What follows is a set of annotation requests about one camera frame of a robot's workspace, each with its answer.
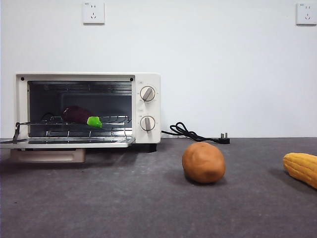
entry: oven rack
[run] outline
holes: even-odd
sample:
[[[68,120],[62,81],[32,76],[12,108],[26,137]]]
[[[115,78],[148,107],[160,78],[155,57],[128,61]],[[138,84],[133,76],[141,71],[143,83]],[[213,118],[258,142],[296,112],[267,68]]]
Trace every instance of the oven rack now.
[[[132,135],[132,128],[127,127],[131,122],[129,116],[101,116],[99,117],[103,123],[102,128],[92,127],[75,122],[63,121],[62,117],[50,117],[48,120],[42,120],[39,122],[23,122],[16,123],[16,130],[13,137],[13,141],[17,140],[20,134],[20,126],[52,126],[52,128],[45,129],[45,137],[130,137]]]
[[[63,130],[53,129],[47,130],[45,137],[62,137],[62,138],[95,138],[95,137],[131,137],[132,128],[100,128],[97,130]]]
[[[99,117],[103,125],[126,125],[131,122],[129,116],[102,116]],[[66,122],[62,117],[51,117],[39,122],[23,122],[20,125],[78,125],[75,122]]]

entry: oven feet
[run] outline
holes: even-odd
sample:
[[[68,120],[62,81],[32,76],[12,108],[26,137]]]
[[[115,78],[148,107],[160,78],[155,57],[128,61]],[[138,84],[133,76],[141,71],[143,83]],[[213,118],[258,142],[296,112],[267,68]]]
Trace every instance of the oven feet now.
[[[157,151],[157,144],[149,144],[149,153]]]

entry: wire rack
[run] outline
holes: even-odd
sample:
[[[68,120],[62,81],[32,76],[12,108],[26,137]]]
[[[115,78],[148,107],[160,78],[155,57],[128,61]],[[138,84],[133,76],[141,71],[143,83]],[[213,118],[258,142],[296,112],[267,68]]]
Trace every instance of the wire rack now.
[[[16,133],[19,134],[19,127],[21,125],[27,125],[36,128],[37,132],[41,132],[42,137],[128,138],[132,136],[131,118],[129,116],[102,116],[99,118],[103,123],[102,128],[78,124],[75,122],[66,122],[62,119],[62,117],[51,117],[48,120],[42,120],[39,122],[17,123]]]

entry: countertop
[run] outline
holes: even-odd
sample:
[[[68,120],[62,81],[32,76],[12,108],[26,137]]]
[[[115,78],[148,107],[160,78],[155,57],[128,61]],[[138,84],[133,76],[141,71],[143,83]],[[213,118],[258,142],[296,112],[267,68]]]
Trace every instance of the countertop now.
[[[317,189],[291,178],[282,158],[317,155],[317,138],[231,139],[217,146],[225,176],[185,178],[190,139],[145,147],[87,150],[83,164],[3,160],[1,238],[315,238]]]

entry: knob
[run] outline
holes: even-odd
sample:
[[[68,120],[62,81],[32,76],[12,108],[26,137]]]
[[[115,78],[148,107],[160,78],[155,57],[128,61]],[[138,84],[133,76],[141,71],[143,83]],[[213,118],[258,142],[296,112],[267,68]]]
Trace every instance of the knob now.
[[[143,130],[150,131],[154,128],[154,126],[155,120],[153,117],[146,116],[141,119],[141,127]]]
[[[146,86],[141,89],[140,96],[144,101],[148,102],[154,98],[155,91],[152,87]]]

